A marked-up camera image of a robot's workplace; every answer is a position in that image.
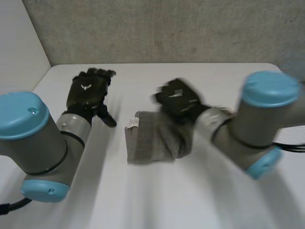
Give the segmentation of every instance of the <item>gray concrete wall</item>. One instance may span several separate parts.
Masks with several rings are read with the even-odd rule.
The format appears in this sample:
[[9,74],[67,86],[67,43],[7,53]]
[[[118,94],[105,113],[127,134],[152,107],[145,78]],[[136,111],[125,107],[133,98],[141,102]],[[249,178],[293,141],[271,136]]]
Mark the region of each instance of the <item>gray concrete wall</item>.
[[305,0],[23,0],[52,65],[305,59]]

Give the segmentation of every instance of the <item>concrete wall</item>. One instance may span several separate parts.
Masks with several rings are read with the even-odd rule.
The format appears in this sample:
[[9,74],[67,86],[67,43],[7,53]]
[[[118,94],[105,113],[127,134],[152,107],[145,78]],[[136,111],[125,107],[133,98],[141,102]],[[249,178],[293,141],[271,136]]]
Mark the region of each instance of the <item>concrete wall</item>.
[[304,0],[23,0],[52,65],[305,59]]
[[22,1],[1,0],[0,94],[32,91],[49,69],[50,63]]

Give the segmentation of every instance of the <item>black band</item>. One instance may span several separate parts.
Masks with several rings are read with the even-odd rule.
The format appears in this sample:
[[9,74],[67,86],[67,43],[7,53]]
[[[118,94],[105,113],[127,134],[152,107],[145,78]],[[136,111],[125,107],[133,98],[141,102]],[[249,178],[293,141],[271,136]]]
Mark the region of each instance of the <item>black band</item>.
[[61,158],[61,160],[60,160],[58,163],[56,163],[54,166],[52,166],[51,168],[48,168],[47,170],[44,170],[44,171],[42,171],[42,172],[38,172],[38,173],[28,173],[28,172],[26,172],[26,171],[24,171],[24,172],[25,172],[26,174],[28,174],[28,175],[31,175],[31,176],[40,176],[40,175],[49,173],[49,172],[51,172],[52,170],[56,169],[56,168],[66,159],[66,157],[67,157],[67,155],[68,155],[68,144],[67,144],[66,141],[65,141],[65,143],[66,143],[66,152],[65,152],[65,154],[63,155],[63,157]]
[[73,137],[75,140],[79,141],[81,143],[81,145],[85,148],[84,141],[80,137],[76,136],[75,134],[72,134],[72,133],[66,132],[66,131],[61,131],[61,134]]
[[252,145],[252,144],[249,144],[249,143],[247,143],[247,142],[245,142],[245,141],[239,139],[239,138],[236,136],[236,134],[234,133],[234,131],[231,130],[231,128],[228,128],[228,131],[229,131],[229,133],[230,133],[230,136],[231,136],[232,138],[234,138],[234,140],[235,140],[236,142],[238,142],[238,143],[240,143],[240,144],[242,144],[242,145],[244,145],[244,146],[246,146],[246,147],[248,147],[248,148],[264,150],[264,149],[268,149],[269,147],[272,146],[272,144],[271,144],[271,145],[267,145],[267,146],[254,146],[254,145]]

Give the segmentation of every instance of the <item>light blue joint cap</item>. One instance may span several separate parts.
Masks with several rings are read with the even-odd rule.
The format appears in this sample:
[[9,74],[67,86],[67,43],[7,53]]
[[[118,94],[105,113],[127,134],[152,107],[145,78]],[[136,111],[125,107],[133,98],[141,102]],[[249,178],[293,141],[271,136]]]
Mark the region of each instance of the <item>light blue joint cap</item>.
[[242,100],[255,107],[281,107],[296,101],[299,90],[298,81],[283,72],[255,72],[244,83]]
[[254,180],[259,180],[260,178],[268,175],[273,171],[276,164],[282,157],[282,152],[280,148],[274,148],[266,155],[262,156],[258,161],[251,165],[246,173],[251,176]]
[[49,180],[24,180],[21,193],[29,199],[39,202],[61,202],[66,198],[70,186]]
[[33,135],[48,122],[46,104],[32,92],[0,95],[0,139],[15,140]]

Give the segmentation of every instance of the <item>white wall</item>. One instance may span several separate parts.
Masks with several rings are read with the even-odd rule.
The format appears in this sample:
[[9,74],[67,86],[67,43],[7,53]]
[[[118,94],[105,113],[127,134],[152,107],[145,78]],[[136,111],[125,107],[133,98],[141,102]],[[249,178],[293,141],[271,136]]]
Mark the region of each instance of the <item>white wall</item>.
[[21,0],[0,1],[0,94],[32,91],[50,63]]

